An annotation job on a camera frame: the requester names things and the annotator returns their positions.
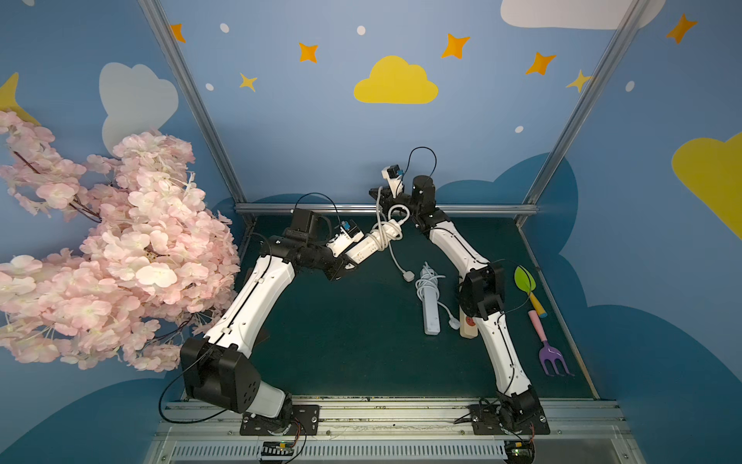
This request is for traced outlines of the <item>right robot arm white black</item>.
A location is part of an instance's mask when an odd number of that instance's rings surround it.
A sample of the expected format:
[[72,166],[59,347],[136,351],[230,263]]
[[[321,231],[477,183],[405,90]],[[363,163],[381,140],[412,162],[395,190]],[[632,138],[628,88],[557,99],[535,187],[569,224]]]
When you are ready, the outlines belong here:
[[406,207],[415,227],[444,253],[459,274],[459,309],[475,323],[495,371],[500,423],[510,431],[526,427],[542,412],[507,328],[504,268],[478,253],[437,206],[431,177],[415,177],[412,191],[406,193],[404,175],[397,165],[385,168],[382,176],[386,185],[369,191],[381,211],[388,216],[393,207]]

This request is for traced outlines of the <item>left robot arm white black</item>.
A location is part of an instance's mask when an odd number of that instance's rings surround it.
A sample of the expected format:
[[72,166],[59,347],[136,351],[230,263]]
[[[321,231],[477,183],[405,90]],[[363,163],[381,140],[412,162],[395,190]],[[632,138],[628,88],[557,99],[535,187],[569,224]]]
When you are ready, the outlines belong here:
[[239,414],[286,420],[287,392],[264,382],[250,357],[297,270],[320,270],[333,280],[353,268],[345,252],[361,241],[361,229],[355,222],[341,222],[322,241],[317,238],[321,218],[311,210],[295,210],[291,225],[264,241],[252,274],[220,320],[202,338],[183,344],[180,359],[189,397]]

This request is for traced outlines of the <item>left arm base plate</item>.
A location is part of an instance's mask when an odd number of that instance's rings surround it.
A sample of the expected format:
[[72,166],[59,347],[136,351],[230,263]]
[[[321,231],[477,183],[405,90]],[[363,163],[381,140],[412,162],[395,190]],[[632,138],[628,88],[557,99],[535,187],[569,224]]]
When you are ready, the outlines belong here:
[[317,404],[286,404],[278,416],[268,418],[244,413],[241,436],[315,436],[318,433],[321,407]]

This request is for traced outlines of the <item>white power strip usb ports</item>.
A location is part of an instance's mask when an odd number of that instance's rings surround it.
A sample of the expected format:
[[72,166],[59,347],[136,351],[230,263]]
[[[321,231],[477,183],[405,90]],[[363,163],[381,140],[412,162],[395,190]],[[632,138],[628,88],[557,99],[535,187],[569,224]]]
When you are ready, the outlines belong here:
[[383,188],[379,187],[377,189],[375,203],[377,222],[372,230],[357,245],[344,253],[347,263],[343,270],[353,271],[361,262],[371,257],[375,252],[388,249],[395,267],[402,274],[404,280],[406,282],[412,282],[415,279],[415,274],[401,267],[391,247],[392,242],[403,239],[402,226],[411,218],[411,211],[403,204],[392,204],[388,212],[384,213],[382,199]]

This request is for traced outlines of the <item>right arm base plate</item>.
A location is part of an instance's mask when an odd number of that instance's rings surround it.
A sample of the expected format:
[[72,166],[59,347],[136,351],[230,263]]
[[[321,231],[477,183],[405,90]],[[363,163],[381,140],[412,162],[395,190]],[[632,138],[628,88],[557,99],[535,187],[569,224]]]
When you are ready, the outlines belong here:
[[470,404],[468,409],[475,435],[526,437],[527,435],[551,434],[550,425],[542,407],[538,407],[532,414],[523,413],[521,416],[510,415],[498,404]]

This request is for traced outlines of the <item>white power strip with cord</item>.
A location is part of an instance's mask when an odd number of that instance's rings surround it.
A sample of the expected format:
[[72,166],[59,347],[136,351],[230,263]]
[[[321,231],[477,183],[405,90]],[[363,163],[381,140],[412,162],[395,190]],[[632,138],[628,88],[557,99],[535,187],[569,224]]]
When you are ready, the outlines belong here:
[[444,278],[438,274],[427,262],[424,263],[415,281],[415,292],[422,305],[423,332],[427,336],[438,336],[441,332],[439,309],[444,309],[448,315],[448,325],[458,331],[461,327],[459,320],[453,315],[447,305],[440,301],[439,280]]

